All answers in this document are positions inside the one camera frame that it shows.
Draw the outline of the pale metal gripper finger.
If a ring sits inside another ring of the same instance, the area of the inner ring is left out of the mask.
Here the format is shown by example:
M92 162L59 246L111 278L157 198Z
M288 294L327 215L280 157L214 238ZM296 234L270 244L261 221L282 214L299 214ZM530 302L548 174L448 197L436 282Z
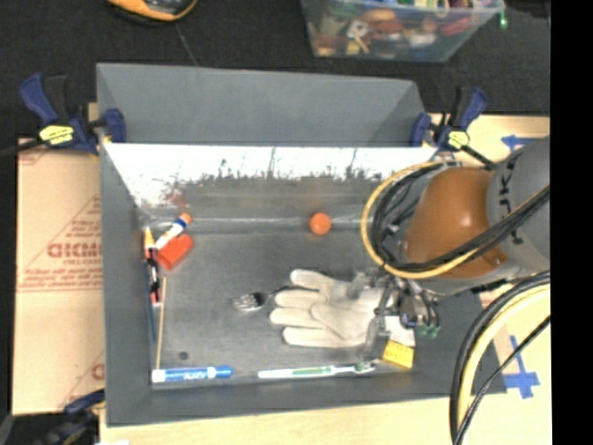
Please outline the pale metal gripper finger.
M379 361L383 356L389 336L390 333L387 329L386 319L383 316L373 318L367 331L362 353L363 361L367 363Z
M359 297L363 291L385 287L385 279L377 271L358 271L354 273L348 287L350 297Z

